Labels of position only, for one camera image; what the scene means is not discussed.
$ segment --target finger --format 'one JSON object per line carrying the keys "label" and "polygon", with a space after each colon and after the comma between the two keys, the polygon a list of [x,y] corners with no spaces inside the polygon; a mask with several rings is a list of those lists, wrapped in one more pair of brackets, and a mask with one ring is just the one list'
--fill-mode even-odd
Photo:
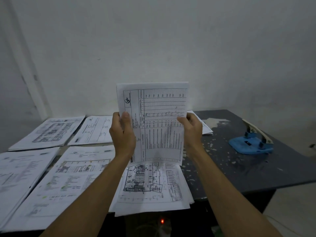
{"label": "finger", "polygon": [[124,125],[124,131],[133,131],[131,118],[127,111],[122,113],[122,123]]}
{"label": "finger", "polygon": [[184,126],[184,129],[189,128],[190,126],[192,126],[189,122],[189,120],[185,117],[177,117],[177,120]]}
{"label": "finger", "polygon": [[119,130],[123,131],[122,127],[121,127],[120,117],[119,117],[118,112],[113,113],[111,129],[114,131],[119,131]]}
{"label": "finger", "polygon": [[186,118],[191,122],[191,124],[193,126],[195,126],[196,124],[200,124],[201,122],[198,120],[197,116],[193,113],[189,113],[187,112],[186,114]]}

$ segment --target blue plastic base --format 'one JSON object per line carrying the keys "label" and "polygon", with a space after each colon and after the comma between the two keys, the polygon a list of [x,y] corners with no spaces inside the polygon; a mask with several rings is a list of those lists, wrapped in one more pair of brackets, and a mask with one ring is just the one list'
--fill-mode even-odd
{"label": "blue plastic base", "polygon": [[257,155],[262,153],[271,153],[273,147],[260,149],[261,140],[257,137],[245,138],[244,136],[231,139],[228,143],[239,153],[246,155]]}

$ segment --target blueprint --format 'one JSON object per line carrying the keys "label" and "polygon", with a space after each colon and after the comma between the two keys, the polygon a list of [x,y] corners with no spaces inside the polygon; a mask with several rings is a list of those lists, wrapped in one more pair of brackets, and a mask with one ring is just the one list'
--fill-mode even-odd
{"label": "blueprint", "polygon": [[71,118],[52,118],[9,148],[13,150],[40,149],[62,146],[75,132],[84,116]]}
{"label": "blueprint", "polygon": [[190,208],[193,202],[179,165],[150,162],[124,171],[110,211],[115,216]]}
{"label": "blueprint", "polygon": [[130,165],[145,161],[182,163],[187,82],[117,84],[118,108],[129,112],[136,136]]}
{"label": "blueprint", "polygon": [[0,154],[0,229],[55,158],[59,147]]}
{"label": "blueprint", "polygon": [[112,142],[109,129],[112,116],[89,116],[83,122],[80,130],[68,145],[85,145]]}
{"label": "blueprint", "polygon": [[205,122],[201,120],[193,111],[188,111],[188,112],[193,113],[198,118],[198,120],[202,123],[203,125],[202,135],[213,134],[212,129],[208,127],[207,124],[205,124]]}
{"label": "blueprint", "polygon": [[105,169],[114,146],[69,147],[4,227],[4,231],[47,228]]}

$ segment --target black table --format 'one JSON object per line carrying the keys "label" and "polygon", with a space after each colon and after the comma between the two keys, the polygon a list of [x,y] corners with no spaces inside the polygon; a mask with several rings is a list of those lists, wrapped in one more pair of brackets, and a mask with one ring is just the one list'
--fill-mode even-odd
{"label": "black table", "polygon": [[[260,155],[237,153],[228,141],[243,136],[246,126],[242,119],[232,112],[215,110],[195,111],[195,113],[202,120],[208,118],[229,120],[229,122],[220,122],[218,127],[212,128],[213,135],[203,135],[202,143],[215,164],[242,194],[268,191],[274,193],[278,188],[316,182],[316,163],[270,135],[268,136],[274,143],[273,153]],[[194,200],[206,199],[196,169],[189,158],[184,157],[181,169]]]}

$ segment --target person's right arm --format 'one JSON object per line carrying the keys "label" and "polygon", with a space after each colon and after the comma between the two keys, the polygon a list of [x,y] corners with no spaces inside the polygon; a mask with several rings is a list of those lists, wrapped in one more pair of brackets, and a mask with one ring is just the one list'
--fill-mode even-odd
{"label": "person's right arm", "polygon": [[193,161],[204,191],[221,230],[226,237],[282,237],[278,230],[231,184],[204,151],[202,124],[188,113],[178,117],[184,126],[184,145]]}

